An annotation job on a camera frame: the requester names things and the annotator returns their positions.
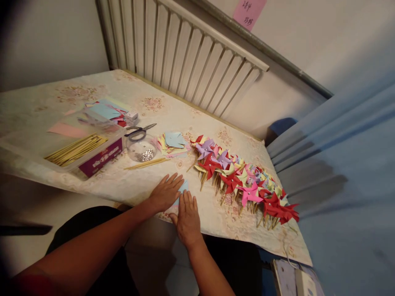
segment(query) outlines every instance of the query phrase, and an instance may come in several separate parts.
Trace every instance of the radiator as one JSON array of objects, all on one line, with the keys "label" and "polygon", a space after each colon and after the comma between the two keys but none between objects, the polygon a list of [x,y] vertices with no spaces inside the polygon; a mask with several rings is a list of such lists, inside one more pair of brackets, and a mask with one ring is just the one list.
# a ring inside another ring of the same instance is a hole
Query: radiator
[{"label": "radiator", "polygon": [[227,118],[269,67],[173,0],[99,0],[110,67]]}]

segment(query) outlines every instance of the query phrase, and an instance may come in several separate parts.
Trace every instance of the plastic storage box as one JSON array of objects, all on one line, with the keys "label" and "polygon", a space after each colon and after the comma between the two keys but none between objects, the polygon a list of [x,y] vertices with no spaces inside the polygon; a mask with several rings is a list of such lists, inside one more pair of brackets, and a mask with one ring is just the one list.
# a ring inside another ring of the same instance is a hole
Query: plastic storage box
[{"label": "plastic storage box", "polygon": [[[108,141],[68,166],[60,167],[48,160],[45,160],[44,157],[77,141],[78,138],[48,132],[48,129],[57,122],[77,127],[78,129],[83,130],[86,135],[97,133],[98,135],[107,138]],[[124,134],[126,134],[126,130],[123,127],[105,119],[95,112],[90,111],[88,108],[85,108],[67,116],[62,116],[54,111],[54,113],[52,113],[48,118],[37,118],[36,121],[31,122],[28,126],[20,126],[17,131],[1,137],[0,146],[42,164],[54,171],[72,173],[82,180],[87,180],[95,173],[95,171],[92,170],[92,173],[87,174],[85,169],[84,173],[81,170],[84,169],[83,164],[91,160],[93,157],[97,158],[100,153],[103,151],[105,152],[108,147],[114,147],[114,143],[121,143],[121,146],[118,145],[116,151],[114,151],[110,156],[105,157],[103,154],[98,158],[101,165],[96,165],[95,167],[101,168],[105,163],[123,150],[125,147],[123,139]]]}]

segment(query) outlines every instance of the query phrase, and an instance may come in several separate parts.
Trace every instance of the curtain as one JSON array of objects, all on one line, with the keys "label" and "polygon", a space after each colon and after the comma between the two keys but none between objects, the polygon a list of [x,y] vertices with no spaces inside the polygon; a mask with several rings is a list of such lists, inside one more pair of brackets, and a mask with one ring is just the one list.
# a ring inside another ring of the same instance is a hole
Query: curtain
[{"label": "curtain", "polygon": [[267,148],[326,295],[395,295],[393,60]]}]

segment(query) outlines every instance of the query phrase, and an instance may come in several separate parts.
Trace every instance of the black pants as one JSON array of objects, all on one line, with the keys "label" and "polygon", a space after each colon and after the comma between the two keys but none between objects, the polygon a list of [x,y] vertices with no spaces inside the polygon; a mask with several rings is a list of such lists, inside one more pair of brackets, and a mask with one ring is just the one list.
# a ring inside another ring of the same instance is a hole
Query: black pants
[{"label": "black pants", "polygon": [[[76,214],[57,230],[46,253],[49,254],[72,238],[121,213],[115,208],[99,206]],[[207,236],[205,241],[213,259],[236,295],[261,295],[262,268],[255,245],[213,236]],[[123,247],[119,249],[87,295],[139,295]]]}]

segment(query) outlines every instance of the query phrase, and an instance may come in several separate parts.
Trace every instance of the white wall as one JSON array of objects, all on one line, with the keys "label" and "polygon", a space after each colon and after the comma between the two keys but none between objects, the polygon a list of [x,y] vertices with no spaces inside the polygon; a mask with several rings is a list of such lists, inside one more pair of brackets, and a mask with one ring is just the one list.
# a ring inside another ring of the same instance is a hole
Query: white wall
[{"label": "white wall", "polygon": [[[209,0],[230,17],[239,0]],[[393,0],[268,0],[252,33],[333,93],[380,60],[395,34]],[[261,57],[270,71],[257,80],[226,120],[264,137],[273,121],[300,120],[325,102]]]},{"label": "white wall", "polygon": [[21,1],[1,65],[0,91],[108,71],[95,1]]},{"label": "white wall", "polygon": [[[209,1],[230,17],[239,2]],[[336,93],[380,60],[394,26],[393,0],[268,0],[251,32]]]}]

